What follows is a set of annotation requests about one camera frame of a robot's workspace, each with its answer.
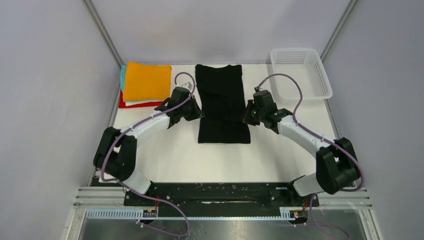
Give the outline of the black t shirt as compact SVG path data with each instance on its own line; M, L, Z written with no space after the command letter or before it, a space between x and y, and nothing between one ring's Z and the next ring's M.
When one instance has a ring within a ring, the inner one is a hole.
M250 144L243 70L240 64L224 67L195 66L196 88L205 116L200 119L199 144Z

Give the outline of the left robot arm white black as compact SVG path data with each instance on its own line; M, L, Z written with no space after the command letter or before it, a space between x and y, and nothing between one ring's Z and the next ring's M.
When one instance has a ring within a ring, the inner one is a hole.
M147 118L122 129L106 128L94 155L93 165L110 175L112 181L119 181L125 188L136 191L136 199L148 206L154 202L155 192L150 188L152 181L136 168L138 147L181 119L189 122L204 116L191 91L177 86L171 96Z

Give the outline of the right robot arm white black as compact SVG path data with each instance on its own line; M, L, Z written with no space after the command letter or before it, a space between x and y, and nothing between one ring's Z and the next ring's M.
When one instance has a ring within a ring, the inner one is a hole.
M247 103L243 121L252 126L263 124L274 133L294 141L315 158L314 173L289 183L286 198L293 206L301 205L310 194L326 192L333 195L361 176L359 168L347 156L354 154L348 139L331 141L311 134L295 122L292 112L285 108L278 109L267 90L258 90L253 94L253 99Z

